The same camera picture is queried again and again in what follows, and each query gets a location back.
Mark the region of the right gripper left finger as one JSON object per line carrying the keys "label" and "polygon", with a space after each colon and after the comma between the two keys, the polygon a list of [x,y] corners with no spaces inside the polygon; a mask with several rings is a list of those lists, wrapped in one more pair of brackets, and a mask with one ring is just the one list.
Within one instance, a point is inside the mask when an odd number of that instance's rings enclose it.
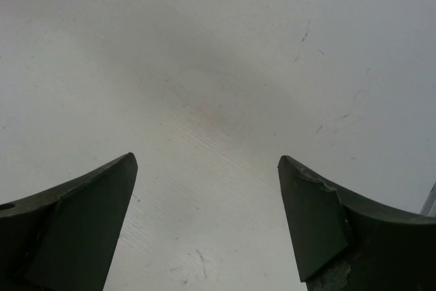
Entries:
{"label": "right gripper left finger", "polygon": [[2,290],[103,290],[134,190],[133,153],[1,205]]}

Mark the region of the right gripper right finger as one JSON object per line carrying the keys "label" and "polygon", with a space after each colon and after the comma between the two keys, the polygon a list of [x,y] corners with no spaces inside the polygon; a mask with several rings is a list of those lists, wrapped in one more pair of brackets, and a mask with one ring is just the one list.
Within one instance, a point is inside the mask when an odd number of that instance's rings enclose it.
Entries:
{"label": "right gripper right finger", "polygon": [[435,218],[341,187],[284,155],[281,195],[309,290],[434,290]]}

